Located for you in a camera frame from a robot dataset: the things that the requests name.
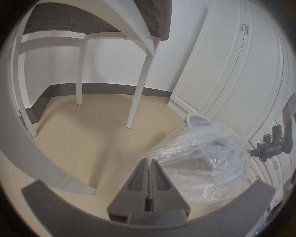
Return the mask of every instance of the dark gray fabric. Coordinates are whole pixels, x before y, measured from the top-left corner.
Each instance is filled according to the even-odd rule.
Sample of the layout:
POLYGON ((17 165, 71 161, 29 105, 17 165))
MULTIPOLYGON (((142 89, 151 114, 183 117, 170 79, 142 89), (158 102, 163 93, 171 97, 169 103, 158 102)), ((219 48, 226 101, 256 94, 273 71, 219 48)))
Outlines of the dark gray fabric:
MULTIPOLYGON (((172 0, 133 0, 152 36, 167 40, 172 0)), ((84 34, 118 31, 101 18, 62 3, 41 3, 34 8, 24 34, 37 31, 72 31, 84 34)))

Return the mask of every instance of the floor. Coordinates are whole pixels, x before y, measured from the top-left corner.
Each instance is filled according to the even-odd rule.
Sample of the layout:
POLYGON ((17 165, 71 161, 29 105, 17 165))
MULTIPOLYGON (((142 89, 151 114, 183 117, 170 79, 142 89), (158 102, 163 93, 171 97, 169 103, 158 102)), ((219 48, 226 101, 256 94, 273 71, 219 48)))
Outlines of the floor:
MULTIPOLYGON (((168 98, 142 96, 131 129, 126 122, 131 95, 53 97, 34 125, 36 145, 64 171, 97 188, 94 196, 53 189, 63 199, 92 215, 109 219, 107 207, 138 162, 183 120, 168 106, 168 98)), ((34 218, 20 189, 33 179, 0 153, 0 180, 16 211, 40 236, 50 236, 34 218)), ((190 205, 189 219, 224 204, 190 205)))

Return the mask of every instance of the white wooden leg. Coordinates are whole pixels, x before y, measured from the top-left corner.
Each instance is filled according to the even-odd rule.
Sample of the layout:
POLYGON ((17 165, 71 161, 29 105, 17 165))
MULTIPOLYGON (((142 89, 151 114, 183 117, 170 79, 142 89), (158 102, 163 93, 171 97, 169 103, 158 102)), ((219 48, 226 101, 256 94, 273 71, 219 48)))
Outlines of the white wooden leg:
MULTIPOLYGON (((157 37, 153 37, 153 41, 154 41, 154 44, 155 44, 155 53, 156 53, 157 48, 159 46, 160 39, 157 38, 157 37)), ((151 67, 152 62, 153 62, 153 59, 154 59, 154 56, 146 55, 146 58, 145 58, 145 61, 144 61, 143 67, 142 67, 142 71, 141 71, 141 74, 140 74, 140 77, 139 77, 139 80, 138 80, 135 95, 133 96, 133 102, 131 104, 131 110, 130 110, 130 113, 129 113, 129 116, 128 116, 128 122, 127 122, 127 125, 126 125, 127 128, 131 128, 131 126, 133 125, 133 120, 134 120, 135 115, 136 115, 136 111, 137 111, 137 108, 138 108, 138 105, 139 105, 139 102, 140 102, 140 98, 141 98, 141 95, 142 95, 142 92, 143 92, 143 89, 144 89, 144 85, 145 85, 145 82, 146 82, 150 67, 151 67)))
POLYGON ((82 104, 82 74, 83 74, 83 64, 85 58, 85 52, 87 47, 88 39, 84 38, 83 46, 80 48, 78 65, 77 65, 77 78, 76 78, 76 99, 77 104, 82 104))
POLYGON ((19 53, 20 53, 20 45, 22 42, 22 35, 24 32, 24 28, 27 24, 27 19, 29 18, 32 10, 30 10, 26 14, 26 16, 24 17, 24 19, 20 23, 19 28, 17 30, 15 51, 13 53, 13 65, 12 65, 12 74, 13 75, 12 76, 13 76, 13 86, 15 89, 15 97, 17 99, 17 104, 19 106, 20 113, 22 115, 22 118, 24 119, 24 122, 25 122, 29 132, 32 134, 33 137, 36 137, 37 133, 36 133, 35 129, 33 128, 33 125, 27 115, 24 103, 22 101, 22 96, 21 96, 21 92, 20 92, 19 77, 18 77, 18 58, 19 58, 19 53))

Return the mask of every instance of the blue object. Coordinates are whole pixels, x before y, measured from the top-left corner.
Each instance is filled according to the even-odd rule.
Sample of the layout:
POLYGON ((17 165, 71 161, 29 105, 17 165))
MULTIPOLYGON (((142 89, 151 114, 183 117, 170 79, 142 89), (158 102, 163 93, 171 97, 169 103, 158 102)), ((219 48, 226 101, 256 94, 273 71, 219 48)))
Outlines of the blue object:
POLYGON ((254 234, 252 235, 252 237, 255 237, 260 231, 262 230, 262 226, 259 226, 256 230, 255 230, 255 232, 254 232, 254 234))

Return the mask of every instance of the plastic bag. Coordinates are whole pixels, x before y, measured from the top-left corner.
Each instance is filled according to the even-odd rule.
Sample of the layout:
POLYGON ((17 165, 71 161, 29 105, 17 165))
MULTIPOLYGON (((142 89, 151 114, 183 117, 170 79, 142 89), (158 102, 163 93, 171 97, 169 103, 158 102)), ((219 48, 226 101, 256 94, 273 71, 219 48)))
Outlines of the plastic bag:
POLYGON ((159 162, 181 195, 195 204, 237 197, 246 182, 249 148, 231 129, 209 121, 189 122, 172 131, 147 156, 159 162))

